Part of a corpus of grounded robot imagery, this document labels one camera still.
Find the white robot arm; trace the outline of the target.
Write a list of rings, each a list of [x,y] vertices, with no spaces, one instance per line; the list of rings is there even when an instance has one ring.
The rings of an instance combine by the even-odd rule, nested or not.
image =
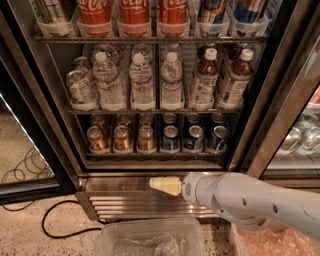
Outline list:
[[[151,188],[181,195],[244,229],[256,231],[270,220],[320,239],[320,194],[282,188],[241,173],[191,173],[184,178],[153,177]]]

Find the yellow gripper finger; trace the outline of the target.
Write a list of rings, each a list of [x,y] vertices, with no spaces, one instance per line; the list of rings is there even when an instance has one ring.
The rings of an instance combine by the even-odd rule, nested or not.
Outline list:
[[[181,181],[178,177],[154,177],[149,181],[152,189],[178,196],[181,193]]]

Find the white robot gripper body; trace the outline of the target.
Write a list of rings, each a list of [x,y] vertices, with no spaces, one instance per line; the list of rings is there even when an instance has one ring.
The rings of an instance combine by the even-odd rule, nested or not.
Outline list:
[[[228,174],[220,176],[191,173],[182,181],[182,196],[193,204],[210,210],[225,210],[227,205],[223,200],[218,186],[226,181]]]

